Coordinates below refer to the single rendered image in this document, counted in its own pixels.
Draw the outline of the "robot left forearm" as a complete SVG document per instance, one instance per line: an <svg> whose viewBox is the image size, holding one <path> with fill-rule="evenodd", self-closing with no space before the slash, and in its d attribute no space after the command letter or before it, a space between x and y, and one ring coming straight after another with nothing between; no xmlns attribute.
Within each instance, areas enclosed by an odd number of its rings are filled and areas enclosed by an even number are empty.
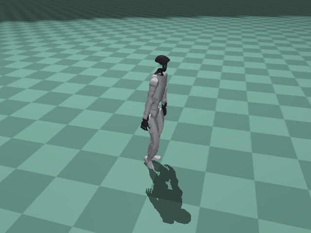
<svg viewBox="0 0 311 233"><path fill-rule="evenodd" d="M166 97L166 95L167 95L167 93L165 93L165 94L163 95L163 98L162 98L161 104L162 104L163 106L164 106L165 103L167 103L167 97Z"/></svg>

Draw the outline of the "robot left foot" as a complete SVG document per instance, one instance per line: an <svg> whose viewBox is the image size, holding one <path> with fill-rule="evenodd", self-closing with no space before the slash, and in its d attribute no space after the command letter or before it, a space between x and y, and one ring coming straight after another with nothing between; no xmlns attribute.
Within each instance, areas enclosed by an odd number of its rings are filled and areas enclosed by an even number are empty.
<svg viewBox="0 0 311 233"><path fill-rule="evenodd" d="M157 155L157 156L155 155L155 156L152 158L152 160L159 160L159 159L161 159L161 157L158 156L158 155Z"/></svg>

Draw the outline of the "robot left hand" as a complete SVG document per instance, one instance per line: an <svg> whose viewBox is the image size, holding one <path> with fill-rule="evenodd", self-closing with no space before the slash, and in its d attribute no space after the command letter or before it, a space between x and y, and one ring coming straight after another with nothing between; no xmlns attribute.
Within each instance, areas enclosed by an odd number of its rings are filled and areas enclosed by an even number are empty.
<svg viewBox="0 0 311 233"><path fill-rule="evenodd" d="M163 110L163 114L164 116L166 115L167 111L166 111L166 106L167 106L167 103L164 104L164 106L162 105L162 110Z"/></svg>

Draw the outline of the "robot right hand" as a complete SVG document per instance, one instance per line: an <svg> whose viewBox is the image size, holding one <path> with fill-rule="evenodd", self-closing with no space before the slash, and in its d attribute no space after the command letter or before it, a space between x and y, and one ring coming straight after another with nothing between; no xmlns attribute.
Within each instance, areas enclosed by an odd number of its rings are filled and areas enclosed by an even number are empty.
<svg viewBox="0 0 311 233"><path fill-rule="evenodd" d="M145 120L145 119L142 119L142 120L143 120L143 121L142 121L142 123L141 123L141 128L142 128L143 130L147 130L147 131L148 131L147 127L150 129L150 127L149 127L149 125L148 125L149 116L147 117L147 120Z"/></svg>

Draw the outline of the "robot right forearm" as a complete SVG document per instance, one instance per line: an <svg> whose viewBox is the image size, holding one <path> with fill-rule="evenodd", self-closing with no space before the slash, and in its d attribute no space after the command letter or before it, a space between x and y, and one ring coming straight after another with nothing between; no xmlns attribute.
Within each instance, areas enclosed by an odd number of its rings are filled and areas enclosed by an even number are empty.
<svg viewBox="0 0 311 233"><path fill-rule="evenodd" d="M143 119L147 120L147 117L150 114L152 108L152 100L151 99L147 99L146 103L145 103L145 111L143 112Z"/></svg>

